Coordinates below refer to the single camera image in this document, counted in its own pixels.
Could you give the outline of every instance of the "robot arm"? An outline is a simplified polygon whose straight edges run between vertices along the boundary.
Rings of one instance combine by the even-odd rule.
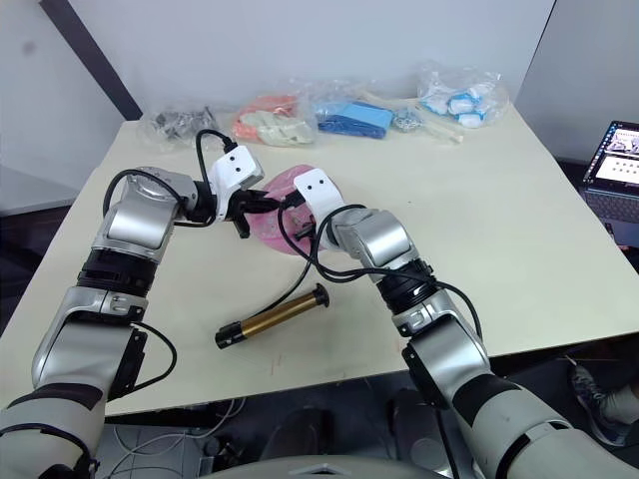
[[[135,385],[147,339],[141,321],[174,222],[232,220],[245,237],[243,213],[278,206],[247,190],[263,172],[245,147],[214,164],[214,197],[186,175],[141,168],[115,180],[125,176],[121,199],[106,205],[78,282],[35,354],[35,390],[0,411],[3,479],[93,477],[106,402],[151,382]]]
[[[297,177],[296,186],[318,224],[343,207],[321,170]],[[534,394],[491,372],[482,341],[394,215],[342,211],[330,218],[320,240],[364,267],[421,276],[421,281],[379,273],[370,278],[399,334],[410,338],[402,356],[415,385],[431,405],[452,409],[486,478],[639,477]]]

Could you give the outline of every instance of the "laptop screen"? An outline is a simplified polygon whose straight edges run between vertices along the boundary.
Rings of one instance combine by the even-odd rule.
[[[638,124],[610,124],[588,167],[583,186],[639,194]]]

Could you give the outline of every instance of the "blue object in bag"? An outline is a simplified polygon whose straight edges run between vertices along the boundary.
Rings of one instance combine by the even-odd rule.
[[[330,109],[334,113],[318,123],[323,132],[381,139],[392,121],[391,110],[363,102],[331,104]]]

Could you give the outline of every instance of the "sneaker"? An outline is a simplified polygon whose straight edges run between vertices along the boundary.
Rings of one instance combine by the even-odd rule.
[[[594,436],[609,446],[624,446],[630,426],[610,421],[603,416],[601,402],[606,398],[606,393],[597,385],[588,369],[575,366],[570,373],[570,384],[575,398],[588,414],[588,422]]]

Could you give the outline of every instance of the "laptop keyboard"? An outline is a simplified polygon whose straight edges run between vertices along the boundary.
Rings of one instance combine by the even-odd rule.
[[[639,223],[639,198],[624,198],[585,192],[586,203],[599,218]]]

